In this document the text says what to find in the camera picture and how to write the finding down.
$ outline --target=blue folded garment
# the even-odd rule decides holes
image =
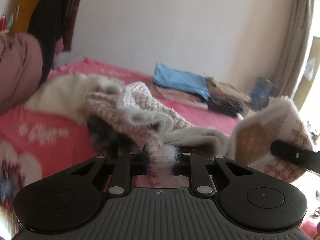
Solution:
[[[157,63],[152,81],[158,86],[201,95],[206,100],[210,97],[207,81],[203,76],[168,68],[161,63]]]

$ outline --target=black folded garment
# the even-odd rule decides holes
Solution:
[[[237,117],[237,114],[242,114],[243,107],[238,101],[232,101],[230,99],[221,98],[220,96],[211,96],[208,99],[207,105],[209,110],[224,114],[230,117]]]

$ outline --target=gray ribbed plate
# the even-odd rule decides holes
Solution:
[[[188,189],[134,188],[110,199],[90,223],[59,235],[23,231],[15,240],[298,240],[310,239],[298,228],[261,234],[233,225],[209,199]]]

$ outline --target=person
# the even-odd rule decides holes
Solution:
[[[40,0],[27,33],[0,34],[0,114],[27,100],[46,81],[61,38],[61,5]]]

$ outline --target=mauve jacket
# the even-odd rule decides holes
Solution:
[[[38,88],[42,54],[30,34],[0,34],[0,114],[27,100]]]

